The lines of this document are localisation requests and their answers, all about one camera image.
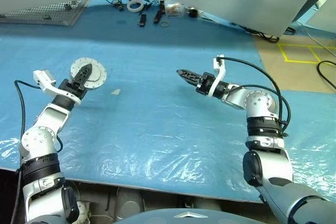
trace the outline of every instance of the black wire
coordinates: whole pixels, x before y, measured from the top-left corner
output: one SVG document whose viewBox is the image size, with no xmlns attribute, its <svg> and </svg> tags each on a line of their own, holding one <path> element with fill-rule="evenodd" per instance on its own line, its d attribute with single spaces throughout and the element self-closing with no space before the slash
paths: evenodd
<svg viewBox="0 0 336 224">
<path fill-rule="evenodd" d="M 244 29 L 245 31 L 247 31 L 248 33 L 250 34 L 254 34 L 254 35 L 259 35 L 261 38 L 263 38 L 264 40 L 270 42 L 270 43 L 277 43 L 279 41 L 279 37 L 274 37 L 274 36 L 269 36 L 267 37 L 264 33 L 260 32 L 260 31 L 256 31 L 256 30 L 253 30 L 253 29 L 250 29 L 250 28 L 247 28 L 245 26 L 241 26 L 240 27 L 242 29 Z"/>
<path fill-rule="evenodd" d="M 122 0 L 112 0 L 112 1 L 106 0 L 106 2 L 110 3 L 113 7 L 115 7 L 118 10 L 124 10 Z"/>
<path fill-rule="evenodd" d="M 326 80 L 327 83 L 329 83 L 334 89 L 336 89 L 336 85 L 335 85 L 334 83 L 332 83 L 327 77 L 325 77 L 324 74 L 322 74 L 322 72 L 321 72 L 321 70 L 320 70 L 320 65 L 321 65 L 322 63 L 331 63 L 331 64 L 334 64 L 334 65 L 336 66 L 336 62 L 332 62 L 332 61 L 330 61 L 330 60 L 323 60 L 323 61 L 321 61 L 320 63 L 318 63 L 318 64 L 317 64 L 317 67 L 316 67 L 317 72 L 319 73 L 319 75 L 320 75 L 324 80 Z"/>
<path fill-rule="evenodd" d="M 227 57 L 217 57 L 217 60 L 231 60 L 231 61 L 236 61 L 245 65 L 248 65 L 250 67 L 253 67 L 255 69 L 257 69 L 258 71 L 260 71 L 261 73 L 263 73 L 274 85 L 275 89 L 277 90 L 277 95 L 279 98 L 279 120 L 280 122 L 282 122 L 282 97 L 281 97 L 281 92 L 280 89 L 277 85 L 277 83 L 275 82 L 275 80 L 264 70 L 262 70 L 260 67 L 248 62 L 248 61 L 244 61 L 244 60 L 240 60 L 240 59 L 235 59 L 235 58 L 227 58 Z"/>
<path fill-rule="evenodd" d="M 238 91 L 242 88 L 248 88 L 248 87 L 254 87 L 254 88 L 260 88 L 260 89 L 266 89 L 270 92 L 273 92 L 274 94 L 277 94 L 277 92 L 273 89 L 270 89 L 268 87 L 265 87 L 265 86 L 261 86 L 261 85 L 256 85 L 256 84 L 247 84 L 247 85 L 241 85 L 241 86 L 238 86 L 234 89 L 231 89 L 229 93 L 231 92 L 235 92 L 235 91 Z M 288 125 L 289 125 L 289 122 L 290 122 L 290 119 L 291 119 L 291 109 L 290 109 L 290 106 L 289 106 L 289 103 L 287 102 L 287 100 L 284 98 L 284 97 L 281 97 L 281 99 L 283 100 L 285 106 L 286 106 L 286 109 L 287 109 L 287 120 L 286 120 L 286 123 L 284 124 L 283 128 L 282 128 L 282 132 L 285 131 L 285 129 L 287 129 Z"/>
<path fill-rule="evenodd" d="M 59 142 L 59 145 L 61 146 L 61 147 L 59 148 L 59 150 L 57 151 L 57 153 L 59 153 L 61 150 L 63 150 L 63 143 L 62 143 L 62 141 L 61 141 L 61 139 L 59 138 L 58 135 L 56 136 L 56 139 L 57 139 L 57 141 Z"/>
<path fill-rule="evenodd" d="M 40 89 L 39 86 L 34 86 L 31 85 L 27 82 L 24 81 L 20 81 L 20 80 L 15 80 L 14 81 L 14 86 L 16 88 L 16 91 L 19 95 L 20 98 L 20 103 L 21 103 L 21 115 L 22 115 L 22 120 L 21 120 L 21 135 L 20 137 L 22 138 L 23 134 L 25 133 L 25 125 L 26 125 L 26 108 L 25 108 L 25 101 L 23 99 L 23 95 L 21 92 L 21 89 L 19 87 L 19 83 L 26 85 L 28 87 L 34 88 L 34 89 Z M 14 209 L 13 209 L 13 213 L 12 213 L 12 218 L 11 218 L 11 223 L 10 224 L 14 224 L 14 220 L 15 220 L 15 216 L 17 213 L 17 208 L 18 208 L 18 203 L 19 203 L 19 199 L 20 199 L 20 192 L 21 192 L 21 179 L 22 179 L 22 172 L 21 169 L 19 170 L 19 174 L 18 174 L 18 180 L 17 180 L 17 187 L 16 187 L 16 196 L 15 196 L 15 203 L 14 203 Z"/>
<path fill-rule="evenodd" d="M 296 33 L 296 30 L 292 27 L 287 27 L 286 31 L 285 31 L 285 35 L 294 35 Z"/>
</svg>

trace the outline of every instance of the wrinkled plastic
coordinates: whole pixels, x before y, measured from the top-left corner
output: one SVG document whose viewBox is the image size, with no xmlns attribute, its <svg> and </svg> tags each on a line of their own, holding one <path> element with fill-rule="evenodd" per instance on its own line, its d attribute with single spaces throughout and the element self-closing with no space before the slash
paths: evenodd
<svg viewBox="0 0 336 224">
<path fill-rule="evenodd" d="M 115 22 L 106 22 L 111 12 Z M 19 167 L 21 111 L 13 81 L 33 83 L 33 70 L 49 69 L 60 84 L 68 78 L 71 63 L 86 56 L 101 62 L 108 77 L 73 109 L 59 134 L 64 143 L 59 159 L 66 177 L 258 200 L 242 171 L 246 112 L 196 93 L 176 73 L 177 69 L 213 72 L 212 57 L 221 53 L 262 66 L 252 38 L 187 18 L 175 19 L 172 29 L 148 25 L 143 30 L 130 22 L 134 19 L 132 13 L 99 6 L 85 11 L 71 28 L 0 26 L 0 167 Z M 198 32 L 176 35 L 189 29 Z M 238 63 L 226 62 L 226 70 L 228 82 L 268 85 L 260 73 Z M 27 87 L 22 92 L 30 127 L 52 98 Z M 283 95 L 292 108 L 285 141 L 295 182 L 335 200 L 335 95 L 296 91 Z"/>
</svg>

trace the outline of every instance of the white circular disc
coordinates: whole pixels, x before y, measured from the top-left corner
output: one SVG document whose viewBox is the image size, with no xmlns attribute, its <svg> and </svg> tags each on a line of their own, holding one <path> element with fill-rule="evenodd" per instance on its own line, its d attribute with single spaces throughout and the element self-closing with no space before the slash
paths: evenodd
<svg viewBox="0 0 336 224">
<path fill-rule="evenodd" d="M 102 64 L 91 58 L 80 58 L 76 60 L 70 69 L 70 76 L 73 79 L 78 71 L 85 65 L 92 64 L 92 73 L 89 79 L 85 82 L 84 87 L 87 89 L 96 89 L 106 81 L 106 70 Z"/>
</svg>

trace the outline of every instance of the small white piece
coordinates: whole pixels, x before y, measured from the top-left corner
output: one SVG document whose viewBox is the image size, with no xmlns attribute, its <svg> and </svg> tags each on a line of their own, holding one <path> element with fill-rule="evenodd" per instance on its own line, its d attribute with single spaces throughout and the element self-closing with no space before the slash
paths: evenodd
<svg viewBox="0 0 336 224">
<path fill-rule="evenodd" d="M 222 81 L 222 79 L 224 78 L 225 72 L 226 72 L 225 63 L 223 59 L 219 60 L 220 63 L 218 63 L 216 58 L 214 58 L 213 61 L 214 61 L 215 73 L 217 73 L 218 75 L 216 79 L 214 80 L 214 83 L 212 83 L 211 85 L 211 88 L 208 93 L 208 97 L 212 97 L 214 95 L 217 85 L 219 84 L 220 81 Z"/>
<path fill-rule="evenodd" d="M 65 97 L 68 97 L 69 99 L 73 100 L 75 103 L 78 105 L 81 104 L 81 100 L 64 90 L 60 90 L 55 87 L 56 80 L 55 78 L 51 75 L 49 70 L 35 70 L 34 71 L 34 80 L 36 83 L 40 86 L 42 89 L 43 93 L 46 93 L 47 95 L 50 95 L 52 97 L 55 97 L 57 95 L 63 95 Z"/>
<path fill-rule="evenodd" d="M 120 89 L 116 89 L 116 90 L 114 90 L 111 94 L 119 95 L 119 94 L 120 94 Z"/>
<path fill-rule="evenodd" d="M 79 209 L 79 216 L 78 219 L 73 222 L 72 224 L 85 224 L 88 223 L 88 216 L 89 216 L 89 209 L 90 209 L 90 202 L 78 201 L 77 206 Z"/>
</svg>

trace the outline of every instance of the cable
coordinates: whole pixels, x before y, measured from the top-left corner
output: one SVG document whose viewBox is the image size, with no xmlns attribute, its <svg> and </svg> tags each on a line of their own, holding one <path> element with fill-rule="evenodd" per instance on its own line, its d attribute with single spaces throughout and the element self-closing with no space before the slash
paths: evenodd
<svg viewBox="0 0 336 224">
<path fill-rule="evenodd" d="M 254 87 L 254 88 L 260 88 L 260 89 L 266 89 L 270 92 L 273 92 L 274 94 L 277 94 L 277 92 L 273 89 L 270 89 L 268 87 L 265 87 L 265 86 L 261 86 L 261 85 L 255 85 L 255 84 L 247 84 L 247 85 L 241 85 L 241 86 L 238 86 L 234 89 L 231 89 L 229 93 L 232 93 L 232 92 L 235 92 L 235 91 L 238 91 L 242 88 L 247 88 L 247 87 Z M 284 98 L 284 97 L 281 97 L 285 106 L 286 106 L 286 109 L 287 109 L 287 120 L 286 120 L 286 123 L 284 124 L 283 128 L 282 128 L 282 132 L 285 131 L 285 129 L 287 129 L 288 125 L 289 125 L 289 122 L 290 122 L 290 119 L 291 119 L 291 109 L 290 109 L 290 106 L 289 106 L 289 103 L 287 102 L 287 100 Z"/>
<path fill-rule="evenodd" d="M 22 138 L 23 134 L 25 133 L 25 126 L 26 126 L 26 108 L 25 108 L 25 101 L 23 99 L 23 95 L 22 95 L 21 89 L 19 87 L 19 83 L 21 83 L 23 85 L 26 85 L 30 88 L 34 88 L 34 89 L 40 89 L 40 87 L 31 85 L 27 82 L 20 81 L 20 80 L 15 80 L 14 81 L 14 86 L 16 88 L 16 91 L 17 91 L 18 95 L 19 95 L 20 103 L 21 103 L 22 119 L 21 119 L 21 135 L 20 135 L 20 138 Z M 22 172 L 19 169 L 18 179 L 17 179 L 17 187 L 16 187 L 16 195 L 15 195 L 15 203 L 14 203 L 12 218 L 10 219 L 11 220 L 10 224 L 14 224 L 15 216 L 16 216 L 16 213 L 17 213 L 17 208 L 18 208 L 19 199 L 20 199 L 20 192 L 21 192 L 21 179 L 22 179 Z"/>
<path fill-rule="evenodd" d="M 264 70 L 262 70 L 260 67 L 250 63 L 250 62 L 247 62 L 247 61 L 244 61 L 244 60 L 240 60 L 240 59 L 235 59 L 235 58 L 227 58 L 227 57 L 217 57 L 217 60 L 220 59 L 220 60 L 231 60 L 231 61 L 235 61 L 235 62 L 239 62 L 239 63 L 242 63 L 242 64 L 245 64 L 245 65 L 248 65 L 250 67 L 253 67 L 255 69 L 257 69 L 259 72 L 263 73 L 274 85 L 275 89 L 277 90 L 277 95 L 278 95 L 278 98 L 279 98 L 279 120 L 280 122 L 282 122 L 282 97 L 281 97 L 281 92 L 280 92 L 280 89 L 277 85 L 277 83 L 275 82 L 275 80 Z"/>
<path fill-rule="evenodd" d="M 289 26 L 289 27 L 287 27 L 284 35 L 294 35 L 295 33 L 296 33 L 296 30 Z"/>
<path fill-rule="evenodd" d="M 114 8 L 120 11 L 124 10 L 124 4 L 122 3 L 122 0 L 112 0 L 112 1 L 106 0 L 106 2 L 110 3 Z"/>
<path fill-rule="evenodd" d="M 260 31 L 256 31 L 256 30 L 252 30 L 250 28 L 247 28 L 245 26 L 241 26 L 240 27 L 242 29 L 244 29 L 245 31 L 247 31 L 248 33 L 250 34 L 253 34 L 253 35 L 259 35 L 261 38 L 263 38 L 264 40 L 270 42 L 270 43 L 277 43 L 279 41 L 279 37 L 274 37 L 273 35 L 267 37 L 264 33 L 260 32 Z"/>
<path fill-rule="evenodd" d="M 306 29 L 306 27 L 304 26 L 303 23 L 301 23 L 301 22 L 299 22 L 299 21 L 297 21 L 297 23 L 299 23 L 299 24 L 304 28 L 304 30 L 306 31 L 306 33 L 307 33 L 307 35 L 308 35 L 309 38 L 311 38 L 313 41 L 315 41 L 317 44 L 319 44 L 321 47 L 323 47 L 326 51 L 328 51 L 329 53 L 331 53 L 333 56 L 336 57 L 336 54 L 334 54 L 334 53 L 333 53 L 332 51 L 330 51 L 325 45 L 323 45 L 321 42 L 317 41 L 316 39 L 314 39 L 314 38 L 310 35 L 310 33 L 308 32 L 308 30 Z"/>
<path fill-rule="evenodd" d="M 109 218 L 112 222 L 114 221 L 114 219 L 111 217 L 111 216 L 108 216 L 108 215 L 91 215 L 91 217 L 106 217 L 106 218 Z"/>
<path fill-rule="evenodd" d="M 60 151 L 63 150 L 63 143 L 62 143 L 62 141 L 61 141 L 61 139 L 59 138 L 58 135 L 56 136 L 56 139 L 57 139 L 57 141 L 59 142 L 59 145 L 60 145 L 60 148 L 59 148 L 59 150 L 57 151 L 57 153 L 59 153 Z"/>
<path fill-rule="evenodd" d="M 334 83 L 332 83 L 327 77 L 325 77 L 324 74 L 322 74 L 322 72 L 321 72 L 321 70 L 320 70 L 320 65 L 321 65 L 322 63 L 331 63 L 331 64 L 334 64 L 334 65 L 336 66 L 336 62 L 332 62 L 332 61 L 330 61 L 330 60 L 323 60 L 323 61 L 319 62 L 319 63 L 317 64 L 317 67 L 316 67 L 317 72 L 319 73 L 319 75 L 320 75 L 324 80 L 326 80 L 327 83 L 329 83 L 334 89 L 336 89 L 336 85 L 335 85 Z"/>
</svg>

